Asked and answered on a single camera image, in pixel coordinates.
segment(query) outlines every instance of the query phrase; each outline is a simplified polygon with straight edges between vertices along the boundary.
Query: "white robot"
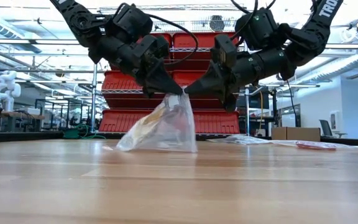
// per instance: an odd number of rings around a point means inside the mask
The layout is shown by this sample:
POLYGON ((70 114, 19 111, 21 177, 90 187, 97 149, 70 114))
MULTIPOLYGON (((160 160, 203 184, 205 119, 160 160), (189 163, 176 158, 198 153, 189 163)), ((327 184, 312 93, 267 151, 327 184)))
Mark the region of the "white robot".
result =
POLYGON ((0 109, 5 111, 13 111, 14 97, 21 95, 21 86, 15 82, 16 75, 14 71, 5 71, 0 75, 0 109))

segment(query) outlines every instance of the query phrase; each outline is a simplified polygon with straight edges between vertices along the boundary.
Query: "chair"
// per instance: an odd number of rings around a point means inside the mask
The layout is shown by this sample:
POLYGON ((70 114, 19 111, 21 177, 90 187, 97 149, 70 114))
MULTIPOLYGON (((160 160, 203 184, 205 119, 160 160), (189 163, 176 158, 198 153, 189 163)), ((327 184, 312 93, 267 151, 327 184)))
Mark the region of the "chair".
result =
MULTIPOLYGON (((321 124, 321 129, 323 130, 323 136, 334 137, 328 121, 320 120, 320 124, 321 124)), ((339 138, 342 138, 343 135, 346 135, 346 133, 335 133, 335 134, 339 135, 339 138)))

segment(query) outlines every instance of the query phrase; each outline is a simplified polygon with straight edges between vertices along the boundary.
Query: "ceiling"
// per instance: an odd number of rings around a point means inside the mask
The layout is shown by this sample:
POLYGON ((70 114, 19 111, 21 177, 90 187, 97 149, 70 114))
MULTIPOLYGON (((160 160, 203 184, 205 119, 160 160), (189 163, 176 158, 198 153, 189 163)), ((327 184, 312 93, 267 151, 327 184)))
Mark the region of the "ceiling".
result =
MULTIPOLYGON (((107 7, 117 7, 120 1, 102 1, 102 0, 77 0, 78 3, 86 6, 90 11, 97 13, 102 10, 103 12, 109 12, 107 7)), ((127 3, 134 3, 137 6, 154 6, 165 5, 167 2, 162 0, 133 0, 127 3)), ((194 0, 171 0, 170 5, 177 6, 177 10, 149 10, 147 13, 155 14, 171 21, 184 21, 183 24, 192 31, 205 31, 200 26, 196 26, 190 21, 209 21, 212 15, 220 15, 224 20, 235 21, 241 17, 242 13, 238 10, 233 11, 233 6, 229 0, 208 0, 195 2, 194 0), (188 9, 186 4, 202 4, 210 7, 214 4, 227 4, 224 8, 210 8, 210 10, 198 10, 196 13, 194 10, 188 9)), ((253 8, 254 2, 251 0, 240 1, 237 3, 242 4, 245 7, 253 8)), ((266 6, 270 1, 260 0, 259 6, 266 6)), ((293 26, 301 27, 309 17, 311 7, 310 0, 278 0, 272 8, 273 14, 277 22, 287 22, 293 26)), ((346 26, 358 19, 358 1, 345 0, 344 4, 340 8, 338 14, 333 21, 332 35, 329 43, 356 43, 358 42, 357 36, 345 40, 344 36, 349 37, 354 30, 347 31, 346 26)), ((13 31, 22 39, 74 39, 74 36, 70 32, 67 24, 63 20, 62 15, 54 8, 54 6, 48 0, 0 0, 0 24, 13 31)), ((18 50, 12 46, 0 46, 0 52, 9 54, 22 62, 28 64, 35 64, 43 69, 62 69, 62 70, 92 70, 93 63, 86 56, 87 49, 77 46, 62 46, 62 45, 38 45, 43 54, 55 54, 56 56, 37 56, 33 58, 33 54, 24 56, 31 53, 29 51, 18 50), (67 56, 67 54, 82 54, 83 56, 67 56)), ((321 57, 315 58, 307 65, 298 68, 296 74, 298 77, 312 73, 315 69, 321 68, 323 65, 333 62, 338 58, 348 57, 349 55, 357 55, 358 51, 352 50, 326 50, 321 57)), ((108 70, 108 63, 102 61, 100 64, 101 70, 108 70)), ((355 68, 350 73, 357 73, 358 68, 355 68)), ((69 80, 92 80, 92 73, 82 73, 66 76, 69 80)), ((103 81, 103 74, 98 75, 98 81, 103 81)), ((278 80, 275 77, 270 77, 262 81, 262 83, 276 83, 278 80)))

